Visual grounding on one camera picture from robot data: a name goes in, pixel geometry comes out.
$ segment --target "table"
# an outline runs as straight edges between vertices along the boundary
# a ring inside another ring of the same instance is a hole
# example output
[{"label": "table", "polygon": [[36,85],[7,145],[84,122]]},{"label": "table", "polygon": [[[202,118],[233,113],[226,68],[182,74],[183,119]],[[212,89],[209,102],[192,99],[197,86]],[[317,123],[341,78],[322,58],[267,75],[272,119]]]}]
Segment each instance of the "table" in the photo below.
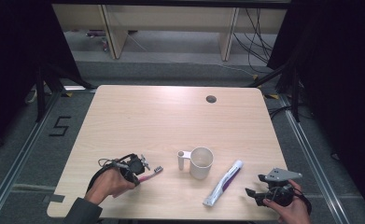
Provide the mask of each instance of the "table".
[{"label": "table", "polygon": [[[217,98],[208,103],[206,97]],[[209,147],[214,163],[209,177],[179,171],[177,152]],[[102,217],[127,219],[264,220],[278,214],[257,207],[245,188],[258,192],[258,180],[274,167],[287,169],[266,105],[258,89],[170,86],[100,86],[54,192],[62,203],[49,204],[51,217],[65,217],[83,197],[97,161],[144,154],[163,172],[117,199],[100,205]],[[213,207],[203,205],[235,160],[245,163]]]}]

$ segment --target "hand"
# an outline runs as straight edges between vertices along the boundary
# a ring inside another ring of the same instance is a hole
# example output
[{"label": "hand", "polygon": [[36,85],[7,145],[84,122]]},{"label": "hand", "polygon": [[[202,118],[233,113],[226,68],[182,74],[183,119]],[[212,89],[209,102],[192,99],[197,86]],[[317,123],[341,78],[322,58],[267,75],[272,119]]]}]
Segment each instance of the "hand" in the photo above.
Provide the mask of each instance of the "hand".
[{"label": "hand", "polygon": [[135,184],[124,179],[119,168],[112,167],[97,177],[84,199],[98,205],[108,195],[116,198],[128,189],[134,188]]},{"label": "hand", "polygon": [[[299,191],[302,191],[300,185],[298,185],[295,181],[289,180],[289,183],[295,190],[295,193],[301,194]],[[307,207],[305,203],[299,199],[297,196],[293,197],[293,201],[290,205],[283,207],[278,203],[275,203],[268,199],[263,199],[263,203],[266,204],[268,207],[272,208],[275,212],[277,212],[280,217],[278,219],[279,223],[283,223],[284,221],[287,224],[310,224],[310,217],[307,213]]]}]

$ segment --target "gray carpet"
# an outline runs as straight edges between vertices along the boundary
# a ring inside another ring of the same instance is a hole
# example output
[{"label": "gray carpet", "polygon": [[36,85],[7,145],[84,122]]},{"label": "gray carpet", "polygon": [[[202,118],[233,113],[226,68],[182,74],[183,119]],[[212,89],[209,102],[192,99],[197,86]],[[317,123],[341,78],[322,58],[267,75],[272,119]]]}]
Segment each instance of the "gray carpet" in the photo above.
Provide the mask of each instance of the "gray carpet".
[{"label": "gray carpet", "polygon": [[[77,63],[77,66],[84,79],[94,85],[243,87],[253,82],[253,77],[247,73],[217,65]],[[245,69],[250,73],[258,74],[252,71],[249,66],[234,66],[233,68]],[[255,69],[270,71],[265,67],[255,67]],[[63,80],[63,83],[75,85],[69,80]],[[261,90],[264,94],[274,93],[275,83],[276,79],[271,80],[262,85]],[[61,97],[58,100],[29,160],[25,163],[17,179],[14,189],[0,212],[0,223],[61,223],[59,219],[47,216],[48,203],[43,202],[43,199],[46,195],[50,195],[57,186],[93,95],[93,93],[73,93],[71,97]],[[279,100],[266,99],[265,103],[269,109],[281,107]],[[330,157],[331,146],[316,121],[309,118],[309,109],[301,107],[300,112],[302,114],[301,126],[315,149],[336,194],[341,197],[348,217],[352,223],[365,223],[365,202],[360,197],[354,183],[343,166]],[[4,136],[5,144],[0,147],[0,182],[33,128],[35,113],[35,104],[22,108],[21,113],[16,116],[15,121]],[[64,136],[50,136],[62,131],[54,129],[54,124],[59,116],[70,117],[70,119],[62,119],[60,122],[69,128]],[[313,223],[335,223],[284,112],[274,117],[273,125],[288,169],[303,174],[303,179],[298,182],[313,204]],[[104,223],[117,223],[117,220],[106,220]],[[267,224],[276,223],[276,221],[257,223]]]}]

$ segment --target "toothpaste tube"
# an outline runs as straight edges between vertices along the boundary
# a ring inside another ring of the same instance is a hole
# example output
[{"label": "toothpaste tube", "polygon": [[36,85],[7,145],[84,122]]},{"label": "toothpaste tube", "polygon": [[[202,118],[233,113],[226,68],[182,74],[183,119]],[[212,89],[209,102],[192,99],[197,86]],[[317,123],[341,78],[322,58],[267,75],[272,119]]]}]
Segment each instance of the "toothpaste tube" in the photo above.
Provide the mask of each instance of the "toothpaste tube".
[{"label": "toothpaste tube", "polygon": [[235,161],[232,165],[232,168],[220,179],[217,186],[214,188],[208,198],[204,200],[203,204],[213,206],[220,195],[223,194],[232,180],[237,176],[238,172],[241,170],[241,167],[243,167],[243,164],[244,163],[242,161]]}]

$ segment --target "person's left hand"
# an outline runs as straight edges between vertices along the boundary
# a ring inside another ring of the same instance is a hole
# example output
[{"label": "person's left hand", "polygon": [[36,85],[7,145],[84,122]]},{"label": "person's left hand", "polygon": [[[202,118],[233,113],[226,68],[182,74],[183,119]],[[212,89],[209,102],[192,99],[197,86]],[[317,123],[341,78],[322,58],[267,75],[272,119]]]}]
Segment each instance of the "person's left hand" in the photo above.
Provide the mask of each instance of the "person's left hand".
[{"label": "person's left hand", "polygon": [[134,188],[135,184],[124,179],[119,168],[112,167],[97,177],[84,199],[98,205],[108,195],[116,198],[128,189]]}]

